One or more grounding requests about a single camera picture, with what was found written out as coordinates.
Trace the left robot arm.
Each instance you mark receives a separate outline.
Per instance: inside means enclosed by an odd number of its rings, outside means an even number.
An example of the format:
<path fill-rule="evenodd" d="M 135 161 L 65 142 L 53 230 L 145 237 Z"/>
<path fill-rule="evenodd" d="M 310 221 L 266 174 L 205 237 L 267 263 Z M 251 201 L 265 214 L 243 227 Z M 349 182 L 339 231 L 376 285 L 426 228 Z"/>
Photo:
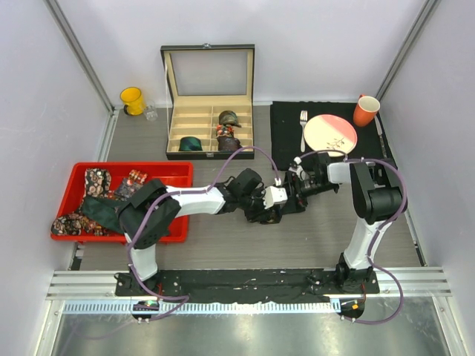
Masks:
<path fill-rule="evenodd" d="M 168 233 L 177 217 L 194 214 L 228 214 L 242 210 L 251 223 L 273 220 L 265 204 L 261 176 L 250 168 L 237 177 L 201 188 L 179 189 L 160 179 L 146 183 L 117 210 L 117 219 L 128 242 L 132 286 L 143 296 L 157 290 L 155 245 Z"/>

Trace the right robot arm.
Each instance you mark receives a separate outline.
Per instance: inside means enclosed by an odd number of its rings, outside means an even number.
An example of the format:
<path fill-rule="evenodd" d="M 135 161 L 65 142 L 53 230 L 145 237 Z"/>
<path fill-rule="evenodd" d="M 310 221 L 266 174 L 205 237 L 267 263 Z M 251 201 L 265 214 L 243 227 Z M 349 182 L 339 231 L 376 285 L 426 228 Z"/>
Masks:
<path fill-rule="evenodd" d="M 350 293 L 370 282 L 374 253 L 387 229 L 407 208 L 404 182 L 393 163 L 386 159 L 331 159 L 331 150 L 316 151 L 313 172 L 302 167 L 309 154 L 296 157 L 284 177 L 287 201 L 281 212 L 306 211 L 308 198 L 351 186 L 353 208 L 358 217 L 350 244 L 341 253 L 333 275 L 339 290 Z"/>

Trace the black gold leaf tie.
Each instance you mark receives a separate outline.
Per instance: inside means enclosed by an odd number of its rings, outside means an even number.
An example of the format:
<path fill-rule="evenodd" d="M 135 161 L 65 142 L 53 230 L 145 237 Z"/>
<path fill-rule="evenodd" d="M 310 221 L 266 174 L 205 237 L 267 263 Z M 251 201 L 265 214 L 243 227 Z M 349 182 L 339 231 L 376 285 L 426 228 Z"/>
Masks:
<path fill-rule="evenodd" d="M 262 225 L 278 224 L 281 221 L 282 213 L 279 206 L 273 206 L 262 212 L 256 213 L 252 218 L 252 223 L 260 223 Z"/>

